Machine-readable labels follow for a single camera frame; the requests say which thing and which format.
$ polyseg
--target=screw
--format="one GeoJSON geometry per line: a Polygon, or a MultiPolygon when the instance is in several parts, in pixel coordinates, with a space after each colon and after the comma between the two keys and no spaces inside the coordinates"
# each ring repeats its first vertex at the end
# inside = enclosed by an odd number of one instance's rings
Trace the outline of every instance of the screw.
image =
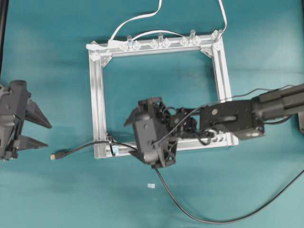
{"type": "Polygon", "coordinates": [[[212,110],[212,115],[216,115],[218,112],[219,112],[218,109],[215,108],[212,110]]]}

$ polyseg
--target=teal mat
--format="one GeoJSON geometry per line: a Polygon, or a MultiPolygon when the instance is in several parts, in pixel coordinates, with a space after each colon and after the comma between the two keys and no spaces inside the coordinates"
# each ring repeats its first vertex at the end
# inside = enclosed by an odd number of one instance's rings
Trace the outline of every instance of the teal mat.
{"type": "MultiPolygon", "coordinates": [[[[11,1],[2,81],[26,80],[54,127],[26,123],[24,135],[49,147],[20,152],[17,160],[0,164],[0,227],[215,227],[182,214],[155,172],[131,156],[94,160],[93,148],[86,148],[49,160],[54,151],[93,138],[85,44],[106,41],[121,22],[157,5],[157,0],[11,1]]],[[[225,6],[224,42],[234,95],[304,83],[300,0],[226,0],[225,6]]],[[[118,37],[151,29],[201,34],[222,25],[217,0],[165,0],[159,14],[128,23],[118,37]]],[[[133,138],[123,123],[140,99],[162,96],[168,105],[186,107],[216,99],[211,61],[199,52],[118,58],[104,72],[107,126],[121,141],[133,138]]],[[[266,137],[237,147],[179,152],[177,164],[161,172],[196,216],[241,216],[304,168],[304,136],[297,124],[293,117],[267,126],[266,137]]],[[[263,212],[223,227],[302,228],[303,189],[301,178],[263,212]]]]}

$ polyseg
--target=robotic arm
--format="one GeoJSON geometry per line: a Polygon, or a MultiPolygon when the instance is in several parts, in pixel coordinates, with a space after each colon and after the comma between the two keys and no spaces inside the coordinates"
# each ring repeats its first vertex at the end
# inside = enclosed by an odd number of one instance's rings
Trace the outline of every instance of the robotic arm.
{"type": "Polygon", "coordinates": [[[133,156],[152,168],[175,164],[178,138],[197,138],[203,145],[219,133],[233,133],[241,140],[265,135],[268,120],[284,118],[304,111],[304,84],[277,89],[251,100],[227,101],[196,109],[166,107],[161,98],[138,102],[125,122],[132,124],[137,144],[133,156]],[[199,129],[194,116],[198,115],[199,129]]]}

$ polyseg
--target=aluminum frame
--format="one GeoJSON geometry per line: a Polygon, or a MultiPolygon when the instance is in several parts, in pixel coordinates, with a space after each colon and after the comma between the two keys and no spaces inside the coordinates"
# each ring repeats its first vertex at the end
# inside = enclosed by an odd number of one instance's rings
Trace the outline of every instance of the aluminum frame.
{"type": "MultiPolygon", "coordinates": [[[[201,51],[212,59],[218,99],[220,102],[231,101],[231,89],[226,64],[223,39],[217,30],[210,35],[195,36],[191,31],[188,37],[165,38],[159,35],[158,40],[117,41],[114,44],[87,44],[89,51],[91,100],[93,115],[93,133],[95,141],[107,141],[109,136],[106,130],[104,74],[103,68],[114,57],[139,56],[182,51],[201,51]]],[[[135,142],[126,144],[136,147],[135,142]]],[[[179,139],[178,151],[204,149],[221,146],[238,145],[238,138],[231,133],[217,135],[208,146],[203,146],[197,139],[179,139]]],[[[129,155],[129,148],[115,146],[116,156],[129,155]]],[[[94,145],[95,158],[112,157],[110,147],[106,144],[94,145]]]]}

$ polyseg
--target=metal frame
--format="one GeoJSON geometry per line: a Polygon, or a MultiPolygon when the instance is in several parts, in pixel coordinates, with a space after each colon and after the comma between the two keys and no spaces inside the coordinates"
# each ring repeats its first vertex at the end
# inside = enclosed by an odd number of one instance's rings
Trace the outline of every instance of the metal frame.
{"type": "MultiPolygon", "coordinates": [[[[104,74],[103,68],[114,57],[127,57],[149,54],[161,54],[182,51],[201,51],[213,61],[214,76],[218,92],[218,99],[221,102],[231,100],[231,90],[226,64],[223,39],[218,31],[210,35],[196,36],[195,31],[191,31],[188,37],[165,38],[163,34],[159,35],[158,40],[133,40],[116,41],[108,44],[97,44],[92,42],[87,44],[89,51],[90,80],[91,80],[91,100],[93,114],[93,132],[94,141],[107,141],[109,136],[106,130],[105,116],[105,97],[104,97],[104,74]]],[[[180,139],[178,142],[178,151],[204,149],[211,147],[238,145],[238,139],[230,133],[217,135],[213,142],[208,146],[203,146],[197,139],[180,139]]],[[[115,148],[116,156],[129,155],[129,150],[123,146],[115,148]]],[[[96,144],[94,146],[95,158],[112,157],[110,148],[106,144],[96,144]]]]}

